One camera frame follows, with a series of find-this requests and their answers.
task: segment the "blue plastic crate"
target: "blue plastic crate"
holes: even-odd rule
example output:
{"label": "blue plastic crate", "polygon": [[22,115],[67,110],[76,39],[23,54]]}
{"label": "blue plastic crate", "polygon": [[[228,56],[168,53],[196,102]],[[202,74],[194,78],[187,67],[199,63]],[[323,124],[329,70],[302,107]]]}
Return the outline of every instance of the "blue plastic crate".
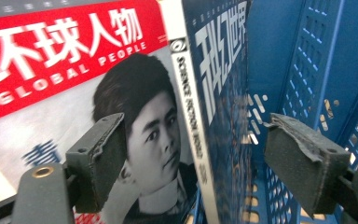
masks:
{"label": "blue plastic crate", "polygon": [[358,1],[254,0],[249,20],[249,130],[259,223],[310,219],[264,163],[269,113],[306,123],[352,153],[358,166]]}

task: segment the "man's ear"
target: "man's ear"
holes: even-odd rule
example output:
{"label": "man's ear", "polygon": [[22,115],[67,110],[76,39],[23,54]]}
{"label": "man's ear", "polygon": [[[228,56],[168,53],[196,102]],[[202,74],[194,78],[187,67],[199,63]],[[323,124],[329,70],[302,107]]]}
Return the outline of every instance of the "man's ear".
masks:
{"label": "man's ear", "polygon": [[124,161],[123,168],[121,168],[117,180],[122,184],[132,184],[135,182],[135,179],[132,177],[131,166],[127,160]]}

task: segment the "man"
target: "man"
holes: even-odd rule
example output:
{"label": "man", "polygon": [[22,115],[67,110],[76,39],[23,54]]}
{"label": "man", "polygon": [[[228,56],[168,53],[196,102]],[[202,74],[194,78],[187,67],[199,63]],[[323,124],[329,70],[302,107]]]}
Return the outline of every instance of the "man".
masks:
{"label": "man", "polygon": [[[190,206],[197,178],[194,166],[180,162],[177,105],[168,71],[156,57],[132,54],[106,73],[94,104],[95,121],[124,112],[127,160],[114,188],[138,192],[134,203],[129,199],[131,208],[124,223],[179,220]],[[125,201],[117,201],[124,206]]]}

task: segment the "man's eyebrow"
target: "man's eyebrow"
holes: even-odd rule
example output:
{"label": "man's eyebrow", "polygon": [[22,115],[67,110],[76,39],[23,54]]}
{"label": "man's eyebrow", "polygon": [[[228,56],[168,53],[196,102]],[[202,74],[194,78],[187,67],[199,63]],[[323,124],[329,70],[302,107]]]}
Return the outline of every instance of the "man's eyebrow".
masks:
{"label": "man's eyebrow", "polygon": [[175,107],[172,107],[168,113],[165,115],[165,119],[168,119],[170,116],[172,115],[176,115],[177,114],[177,110]]}
{"label": "man's eyebrow", "polygon": [[158,119],[155,119],[155,120],[152,120],[148,123],[146,123],[144,129],[142,130],[142,133],[146,132],[147,130],[149,129],[152,129],[154,126],[158,125],[159,124],[159,120]]}

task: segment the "magazine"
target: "magazine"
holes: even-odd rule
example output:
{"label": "magazine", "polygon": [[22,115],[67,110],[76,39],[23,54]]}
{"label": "magazine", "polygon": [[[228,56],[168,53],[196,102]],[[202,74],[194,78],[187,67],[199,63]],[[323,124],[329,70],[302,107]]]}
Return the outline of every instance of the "magazine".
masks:
{"label": "magazine", "polygon": [[242,223],[250,1],[159,1],[208,223]]}
{"label": "magazine", "polygon": [[197,176],[158,3],[22,2],[0,1],[0,200],[124,112],[119,178],[103,211],[76,223],[181,222]]}

